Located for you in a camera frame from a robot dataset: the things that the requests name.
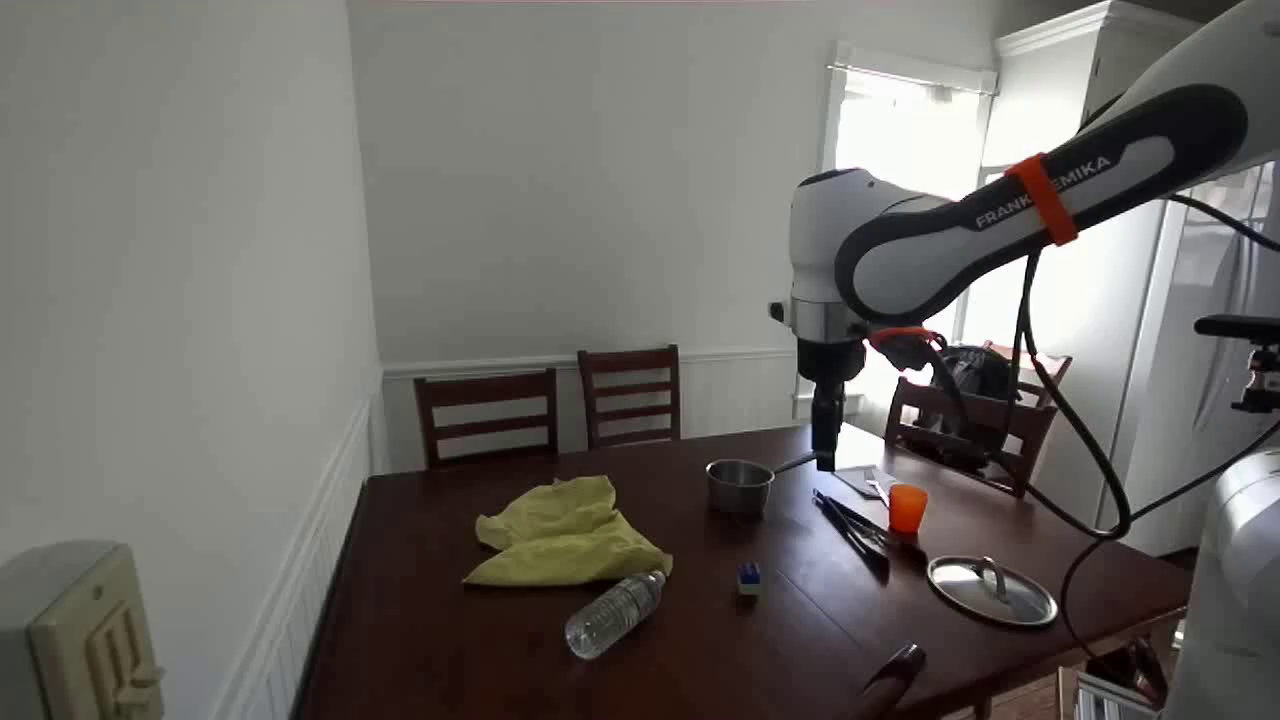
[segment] window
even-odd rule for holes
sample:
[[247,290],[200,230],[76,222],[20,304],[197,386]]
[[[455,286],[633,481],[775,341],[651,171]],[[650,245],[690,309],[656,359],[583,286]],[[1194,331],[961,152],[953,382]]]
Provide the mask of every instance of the window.
[[[866,169],[900,189],[955,199],[979,179],[989,72],[858,51],[840,43],[834,63],[825,169]],[[955,336],[964,300],[927,320]],[[868,350],[850,395],[889,404],[897,368]]]

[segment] plastic water bottle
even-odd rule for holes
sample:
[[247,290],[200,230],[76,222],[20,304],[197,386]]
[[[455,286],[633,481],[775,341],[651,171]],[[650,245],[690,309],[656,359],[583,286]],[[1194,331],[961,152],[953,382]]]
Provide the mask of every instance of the plastic water bottle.
[[567,624],[566,624],[567,650],[580,656],[580,661],[603,656],[646,616],[656,612],[656,601],[664,597],[664,585],[668,585],[664,573],[639,573],[639,577],[629,577],[629,579],[612,585],[590,606],[571,612]]

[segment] wooden chair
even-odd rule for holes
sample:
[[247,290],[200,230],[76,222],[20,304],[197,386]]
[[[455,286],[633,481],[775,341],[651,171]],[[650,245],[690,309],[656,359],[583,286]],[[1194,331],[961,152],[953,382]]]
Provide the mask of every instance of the wooden chair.
[[964,435],[955,435],[953,427],[961,427],[961,407],[946,386],[897,379],[883,442],[931,457],[972,470],[983,482],[1023,497],[1052,417],[1058,407],[964,395]]
[[430,466],[555,457],[555,371],[411,379]]
[[[1012,347],[1010,347],[1010,344],[994,344],[994,341],[989,341],[989,350],[1012,359]],[[1047,368],[1047,379],[1052,379],[1052,382],[1066,382],[1066,377],[1067,377],[1067,368],[1074,368],[1074,357],[1047,357],[1047,350],[1039,350],[1038,359]],[[1016,391],[1023,395],[1020,404],[1052,407],[1052,395],[1047,395],[1047,386],[1039,382],[1039,371],[1038,371],[1038,362],[1033,362],[1028,350],[1020,350]]]
[[576,350],[590,449],[682,439],[682,350]]

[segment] orange band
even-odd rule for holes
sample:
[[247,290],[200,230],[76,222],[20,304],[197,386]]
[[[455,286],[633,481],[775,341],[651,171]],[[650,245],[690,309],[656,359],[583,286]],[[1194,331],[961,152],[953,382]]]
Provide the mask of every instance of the orange band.
[[1028,156],[1020,162],[1012,162],[1003,174],[1023,183],[1052,245],[1067,245],[1082,235],[1078,215],[1067,211],[1066,197],[1058,192],[1058,183],[1043,169],[1043,156]]

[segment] white wall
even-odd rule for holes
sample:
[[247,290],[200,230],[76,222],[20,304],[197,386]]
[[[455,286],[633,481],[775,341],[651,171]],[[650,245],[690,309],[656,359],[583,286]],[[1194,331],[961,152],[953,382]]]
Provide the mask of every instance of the white wall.
[[0,561],[133,545],[167,715],[238,715],[370,470],[345,2],[3,0],[0,336]]
[[[755,427],[788,420],[793,336],[766,304],[788,295],[788,199],[820,169],[838,36],[994,69],[999,11],[352,0],[384,359],[439,371],[675,341],[753,368],[724,391],[772,395]],[[393,382],[389,407],[411,439]]]

